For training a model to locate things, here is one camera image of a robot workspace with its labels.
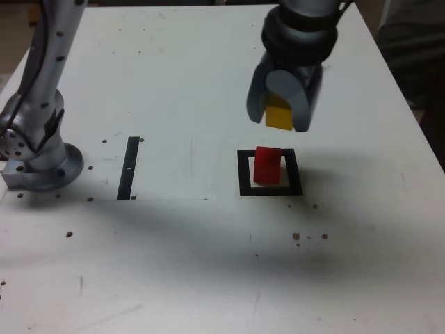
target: white tabletop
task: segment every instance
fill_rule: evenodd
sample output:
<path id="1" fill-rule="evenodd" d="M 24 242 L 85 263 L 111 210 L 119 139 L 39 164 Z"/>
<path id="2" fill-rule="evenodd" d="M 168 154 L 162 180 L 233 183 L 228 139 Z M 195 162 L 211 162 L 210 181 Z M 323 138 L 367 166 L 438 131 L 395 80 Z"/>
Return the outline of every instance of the white tabletop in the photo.
<path id="1" fill-rule="evenodd" d="M 445 177 L 357 8 L 306 133 L 245 110 L 270 8 L 86 10 L 59 89 L 93 169 L 23 198 L 0 183 L 1 333 L 445 331 Z M 239 196 L 257 145 L 295 150 L 304 196 Z"/>

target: red cube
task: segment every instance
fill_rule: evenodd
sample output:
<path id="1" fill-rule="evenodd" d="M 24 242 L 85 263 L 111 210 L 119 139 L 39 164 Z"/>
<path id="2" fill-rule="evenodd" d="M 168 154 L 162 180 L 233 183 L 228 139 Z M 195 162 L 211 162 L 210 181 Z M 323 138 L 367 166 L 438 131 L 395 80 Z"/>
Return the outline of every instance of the red cube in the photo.
<path id="1" fill-rule="evenodd" d="M 281 148 L 257 146 L 253 170 L 253 182 L 279 184 L 281 169 Z"/>

